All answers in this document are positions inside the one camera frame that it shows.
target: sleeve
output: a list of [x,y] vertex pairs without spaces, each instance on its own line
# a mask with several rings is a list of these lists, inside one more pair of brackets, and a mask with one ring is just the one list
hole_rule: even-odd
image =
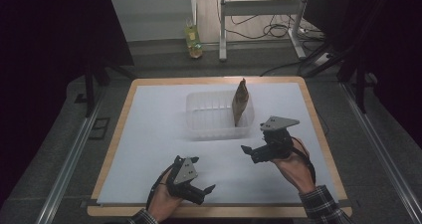
[[313,192],[299,195],[311,223],[353,223],[334,202],[326,186],[318,186]]
[[158,222],[145,209],[128,218],[124,224],[158,224]]

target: wooden table frame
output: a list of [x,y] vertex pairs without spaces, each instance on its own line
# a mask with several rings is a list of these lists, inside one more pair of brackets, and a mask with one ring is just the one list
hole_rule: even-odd
[[[239,84],[240,77],[225,78],[171,78],[171,79],[137,79],[130,86],[126,101],[117,122],[111,143],[109,145],[105,161],[100,172],[97,184],[92,194],[92,200],[97,200],[106,181],[108,171],[111,167],[115,152],[117,150],[121,134],[126,123],[134,94],[138,86],[168,86],[168,85],[221,85]],[[297,83],[300,86],[313,126],[316,130],[316,137],[320,145],[323,157],[331,175],[339,203],[346,203],[341,209],[350,216],[352,213],[347,195],[338,175],[334,160],[319,123],[317,112],[308,91],[304,79],[300,77],[245,77],[248,84],[259,83]],[[143,206],[88,206],[88,213],[91,216],[132,216]],[[298,206],[180,206],[172,217],[183,218],[304,218],[307,217],[303,207]]]

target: human hand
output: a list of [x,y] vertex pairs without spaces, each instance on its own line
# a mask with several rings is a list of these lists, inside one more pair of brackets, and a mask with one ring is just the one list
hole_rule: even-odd
[[183,201],[182,198],[171,196],[170,193],[168,193],[165,182],[170,174],[170,171],[171,169],[165,173],[160,181],[160,184],[155,188],[154,195],[147,209],[149,214],[151,214],[157,222],[164,221],[171,216],[174,210],[176,210]]
[[[294,147],[307,157],[310,156],[302,141],[292,138]],[[271,160],[279,168],[283,176],[292,183],[301,194],[312,192],[316,189],[311,171],[305,161],[294,152],[288,158],[275,158]]]

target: transparent plastic container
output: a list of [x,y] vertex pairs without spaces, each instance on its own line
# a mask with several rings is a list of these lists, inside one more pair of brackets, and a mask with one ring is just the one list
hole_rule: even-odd
[[191,93],[186,98],[187,127],[198,140],[245,136],[254,121],[251,95],[237,126],[232,111],[236,91]]

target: aluminum rail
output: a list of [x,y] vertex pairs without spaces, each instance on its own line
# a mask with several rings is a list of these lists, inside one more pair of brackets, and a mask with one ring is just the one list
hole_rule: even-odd
[[66,157],[62,169],[60,170],[59,175],[57,176],[57,179],[46,199],[46,202],[41,209],[40,215],[35,222],[36,224],[50,224],[53,222],[81,153],[84,150],[85,143],[88,139],[91,128],[94,125],[94,121],[96,120],[105,94],[106,87],[99,87],[96,106],[94,107],[93,113],[91,116],[84,119],[84,122],[71,147],[71,150],[68,153],[68,156]]
[[422,223],[422,209],[421,205],[416,197],[415,193],[410,188],[406,179],[401,174],[400,170],[394,163],[394,160],[391,158],[387,149],[385,148],[384,143],[381,138],[378,136],[375,128],[373,127],[371,121],[365,113],[360,111],[360,108],[355,103],[354,93],[351,90],[351,87],[340,83],[340,86],[343,88],[346,93],[347,99],[353,109],[353,112],[356,114],[357,119],[362,126],[365,134],[367,135],[370,144],[372,145],[375,154],[378,156],[379,161],[387,173],[391,183],[393,184],[395,190],[397,191],[401,201],[403,202],[404,207],[409,213],[413,223],[421,224]]

